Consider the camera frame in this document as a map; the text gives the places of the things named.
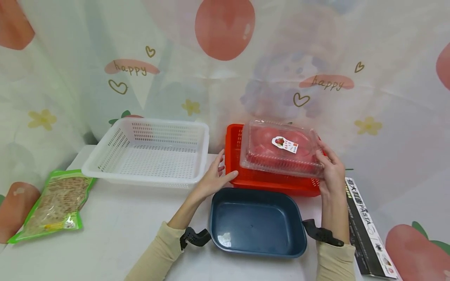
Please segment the beige sleeve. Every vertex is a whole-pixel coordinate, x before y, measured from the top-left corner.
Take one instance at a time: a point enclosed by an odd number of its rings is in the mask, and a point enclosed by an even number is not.
[[[155,239],[130,270],[125,281],[162,281],[181,254],[180,237],[184,232],[170,228],[163,222]]]
[[[355,247],[345,244],[343,247],[317,242],[316,281],[354,281]]]

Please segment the yellow flower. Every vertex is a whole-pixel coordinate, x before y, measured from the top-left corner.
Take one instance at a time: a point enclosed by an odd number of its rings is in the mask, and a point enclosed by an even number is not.
[[[28,116],[33,118],[33,121],[28,123],[29,128],[37,128],[39,126],[43,126],[47,131],[51,131],[52,126],[50,124],[56,122],[56,116],[51,115],[48,109],[44,109],[40,114],[36,111],[30,111],[28,113]]]
[[[355,125],[360,128],[358,134],[369,133],[372,136],[378,134],[378,130],[383,127],[381,122],[375,122],[373,117],[367,117],[364,121],[356,120]]]
[[[188,116],[191,116],[192,112],[200,114],[200,104],[192,102],[190,99],[186,99],[186,103],[183,103],[181,107],[188,112]]]

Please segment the basket rim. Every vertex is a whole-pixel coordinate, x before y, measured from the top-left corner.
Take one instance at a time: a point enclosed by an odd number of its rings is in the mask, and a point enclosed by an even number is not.
[[[129,123],[130,121],[144,121],[144,122],[152,122],[156,124],[173,124],[173,125],[190,125],[190,126],[199,126],[204,128],[204,136],[203,136],[203,147],[202,150],[199,150],[198,153],[201,153],[201,159],[198,168],[198,175],[194,178],[167,178],[161,176],[144,176],[144,175],[132,175],[132,174],[120,174],[120,173],[110,173],[110,172],[101,172],[101,171],[92,171],[89,169],[98,158],[99,153],[103,151],[103,149],[107,148],[107,143],[110,141],[111,137],[117,132],[119,126],[122,123]],[[104,179],[114,179],[114,180],[124,180],[131,182],[148,182],[148,183],[176,183],[176,184],[196,184],[198,183],[206,170],[206,161],[208,155],[209,148],[209,126],[202,122],[193,122],[193,121],[178,121],[178,120],[164,120],[164,119],[155,119],[155,118],[138,118],[138,117],[127,117],[121,118],[117,120],[111,128],[108,129],[106,134],[101,138],[99,143],[95,146],[94,150],[91,152],[89,157],[84,162],[81,167],[81,172],[93,178],[104,178]]]

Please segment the white plastic basket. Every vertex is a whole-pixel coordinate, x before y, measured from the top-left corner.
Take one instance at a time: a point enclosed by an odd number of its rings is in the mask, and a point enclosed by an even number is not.
[[[208,145],[204,123],[122,118],[81,171],[112,183],[192,188],[205,173]]]

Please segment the plastic lid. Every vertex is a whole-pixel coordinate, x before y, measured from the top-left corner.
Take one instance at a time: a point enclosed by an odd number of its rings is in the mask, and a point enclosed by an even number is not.
[[[315,156],[320,149],[313,129],[272,121],[252,120],[242,130],[243,168],[307,178],[322,178]]]

